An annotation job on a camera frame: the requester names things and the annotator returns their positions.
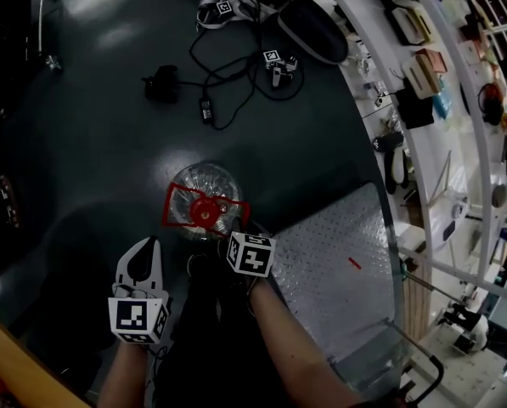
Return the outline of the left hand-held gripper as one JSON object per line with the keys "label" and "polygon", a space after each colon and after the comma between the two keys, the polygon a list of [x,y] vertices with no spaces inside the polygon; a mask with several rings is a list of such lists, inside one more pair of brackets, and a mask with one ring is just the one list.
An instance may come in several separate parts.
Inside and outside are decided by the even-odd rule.
{"label": "left hand-held gripper", "polygon": [[108,298],[110,329],[124,343],[158,344],[170,316],[169,293],[133,288],[143,282],[152,290],[163,288],[161,244],[155,236],[142,239],[118,261],[113,297]]}

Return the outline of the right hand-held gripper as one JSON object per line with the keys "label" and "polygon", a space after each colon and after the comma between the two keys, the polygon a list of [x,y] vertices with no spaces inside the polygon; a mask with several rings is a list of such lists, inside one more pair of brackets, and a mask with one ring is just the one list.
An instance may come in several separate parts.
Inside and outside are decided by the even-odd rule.
{"label": "right hand-held gripper", "polygon": [[267,278],[275,255],[276,240],[233,232],[226,259],[237,274]]}

